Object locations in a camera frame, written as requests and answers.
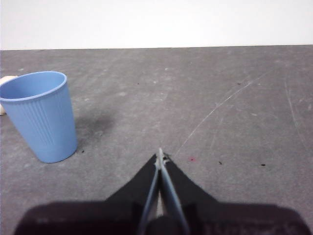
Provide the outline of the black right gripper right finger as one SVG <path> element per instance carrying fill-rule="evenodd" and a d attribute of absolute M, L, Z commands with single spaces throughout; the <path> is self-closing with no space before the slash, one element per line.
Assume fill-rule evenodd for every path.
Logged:
<path fill-rule="evenodd" d="M 292 209 L 275 204 L 221 202 L 161 158 L 166 205 L 190 235 L 305 235 L 307 224 Z"/>

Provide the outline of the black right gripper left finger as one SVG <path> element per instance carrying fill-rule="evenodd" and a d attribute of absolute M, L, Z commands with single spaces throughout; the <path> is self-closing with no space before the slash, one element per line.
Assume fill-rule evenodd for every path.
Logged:
<path fill-rule="evenodd" d="M 149 221 L 162 153 L 154 154 L 122 188 L 104 201 L 54 202 L 28 210 L 16 235 L 160 235 Z"/>

